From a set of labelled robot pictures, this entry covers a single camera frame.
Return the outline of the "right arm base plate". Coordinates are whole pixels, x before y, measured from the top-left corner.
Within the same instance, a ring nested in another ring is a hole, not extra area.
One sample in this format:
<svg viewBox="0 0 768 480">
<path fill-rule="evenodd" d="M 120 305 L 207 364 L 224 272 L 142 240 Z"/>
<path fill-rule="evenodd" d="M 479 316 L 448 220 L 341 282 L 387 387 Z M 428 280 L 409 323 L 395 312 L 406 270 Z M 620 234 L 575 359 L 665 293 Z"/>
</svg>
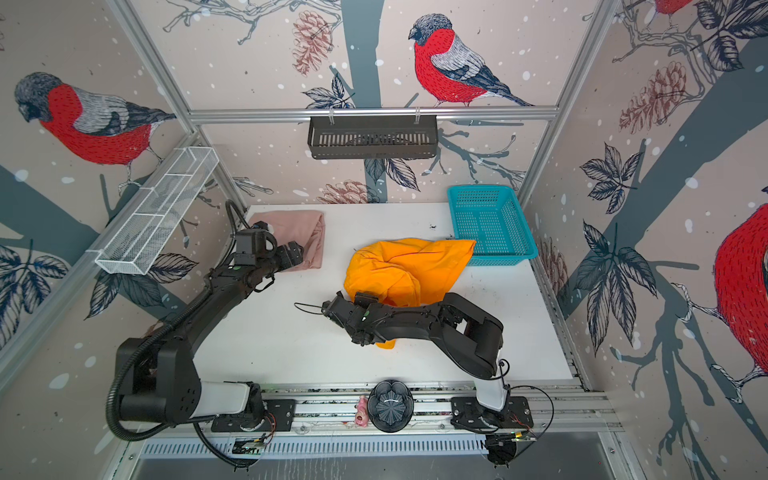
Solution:
<svg viewBox="0 0 768 480">
<path fill-rule="evenodd" d="M 475 397 L 453 397 L 450 423 L 456 429 L 474 433 L 493 433 L 506 429 L 531 430 L 534 424 L 528 400 L 512 395 L 507 397 L 501 411 L 481 406 Z"/>
</svg>

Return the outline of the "orange shorts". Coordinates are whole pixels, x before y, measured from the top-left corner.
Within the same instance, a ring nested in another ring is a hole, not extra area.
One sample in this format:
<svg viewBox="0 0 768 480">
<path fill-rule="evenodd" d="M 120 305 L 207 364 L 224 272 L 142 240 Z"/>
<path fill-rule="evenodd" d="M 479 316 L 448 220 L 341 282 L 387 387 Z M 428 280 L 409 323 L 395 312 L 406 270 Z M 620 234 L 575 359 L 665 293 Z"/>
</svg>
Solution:
<svg viewBox="0 0 768 480">
<path fill-rule="evenodd" d="M 472 240 L 380 241 L 359 249 L 346 271 L 344 289 L 354 300 L 374 296 L 392 307 L 421 307 L 443 300 L 469 261 Z"/>
</svg>

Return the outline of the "pink shorts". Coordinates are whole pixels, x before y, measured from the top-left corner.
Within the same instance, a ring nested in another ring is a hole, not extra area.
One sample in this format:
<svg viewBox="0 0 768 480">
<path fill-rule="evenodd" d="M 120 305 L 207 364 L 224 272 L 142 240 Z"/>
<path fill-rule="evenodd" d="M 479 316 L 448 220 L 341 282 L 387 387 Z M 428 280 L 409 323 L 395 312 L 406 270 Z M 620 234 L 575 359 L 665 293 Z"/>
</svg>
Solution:
<svg viewBox="0 0 768 480">
<path fill-rule="evenodd" d="M 253 225 L 265 222 L 280 245 L 296 242 L 304 249 L 303 262 L 293 271 L 320 269 L 325 242 L 325 216 L 318 210 L 273 210 L 248 218 Z"/>
</svg>

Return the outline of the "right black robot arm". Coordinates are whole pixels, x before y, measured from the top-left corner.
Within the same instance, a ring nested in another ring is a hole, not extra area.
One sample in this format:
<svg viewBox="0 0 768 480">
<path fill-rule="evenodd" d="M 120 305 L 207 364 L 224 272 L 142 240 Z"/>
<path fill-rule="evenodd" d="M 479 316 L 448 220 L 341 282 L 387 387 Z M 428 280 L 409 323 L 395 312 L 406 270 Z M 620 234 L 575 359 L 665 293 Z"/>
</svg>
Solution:
<svg viewBox="0 0 768 480">
<path fill-rule="evenodd" d="M 345 330 L 354 344 L 383 344 L 410 339 L 432 342 L 460 370 L 473 377 L 476 399 L 487 411 L 501 413 L 507 404 L 499 357 L 502 322 L 465 297 L 449 292 L 419 307 L 395 307 L 362 294 L 353 301 L 338 293 L 321 313 Z"/>
</svg>

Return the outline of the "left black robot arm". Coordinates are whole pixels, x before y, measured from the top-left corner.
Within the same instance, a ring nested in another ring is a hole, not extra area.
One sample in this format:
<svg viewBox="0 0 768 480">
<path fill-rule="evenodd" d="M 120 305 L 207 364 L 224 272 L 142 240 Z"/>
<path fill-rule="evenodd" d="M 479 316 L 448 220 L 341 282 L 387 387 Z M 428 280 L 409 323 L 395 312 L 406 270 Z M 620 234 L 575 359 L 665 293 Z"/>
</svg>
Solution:
<svg viewBox="0 0 768 480">
<path fill-rule="evenodd" d="M 300 265 L 304 249 L 295 241 L 279 244 L 265 222 L 249 224 L 233 201 L 226 202 L 225 211 L 231 244 L 206 276 L 203 291 L 151 335 L 129 338 L 118 347 L 105 417 L 109 431 L 126 442 L 190 424 L 215 457 L 234 470 L 248 470 L 253 461 L 226 455 L 201 426 L 218 417 L 268 421 L 266 437 L 272 439 L 277 421 L 264 405 L 261 387 L 250 381 L 204 382 L 194 356 L 231 310 L 273 285 L 276 273 Z"/>
</svg>

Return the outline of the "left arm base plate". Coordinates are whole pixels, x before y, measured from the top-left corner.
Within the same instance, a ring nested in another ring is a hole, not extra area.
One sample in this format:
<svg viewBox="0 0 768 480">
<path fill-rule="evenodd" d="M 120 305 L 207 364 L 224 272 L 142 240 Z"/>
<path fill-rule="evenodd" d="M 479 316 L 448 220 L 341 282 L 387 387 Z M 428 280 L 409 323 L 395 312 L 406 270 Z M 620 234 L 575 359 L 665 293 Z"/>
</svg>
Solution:
<svg viewBox="0 0 768 480">
<path fill-rule="evenodd" d="M 238 414 L 216 417 L 211 425 L 215 433 L 289 432 L 296 410 L 293 399 L 264 400 L 260 413 L 247 408 Z"/>
</svg>

